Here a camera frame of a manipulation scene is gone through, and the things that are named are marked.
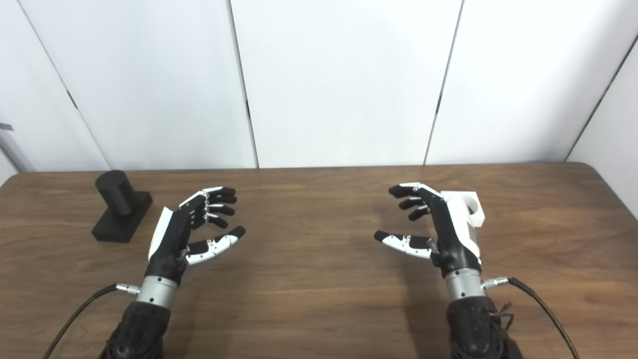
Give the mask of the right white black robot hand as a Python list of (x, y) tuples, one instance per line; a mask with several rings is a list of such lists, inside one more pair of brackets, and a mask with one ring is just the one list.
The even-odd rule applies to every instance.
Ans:
[(413, 208), (410, 221), (424, 216), (433, 221), (436, 237), (392, 234), (377, 230), (374, 239), (408, 255), (431, 260), (442, 276), (467, 273), (481, 275), (481, 250), (476, 229), (483, 226), (485, 213), (476, 191), (437, 191), (422, 182), (403, 182), (389, 188), (399, 207)]

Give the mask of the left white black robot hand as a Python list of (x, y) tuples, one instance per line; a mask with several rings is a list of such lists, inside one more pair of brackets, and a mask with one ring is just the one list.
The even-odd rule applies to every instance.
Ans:
[(189, 196), (177, 210), (162, 209), (148, 254), (145, 276), (161, 277), (180, 285), (187, 267), (217, 257), (235, 245), (246, 230), (237, 226), (229, 232), (202, 241), (189, 241), (192, 232), (207, 224), (228, 228), (223, 215), (233, 216), (236, 190), (225, 186), (204, 188)]

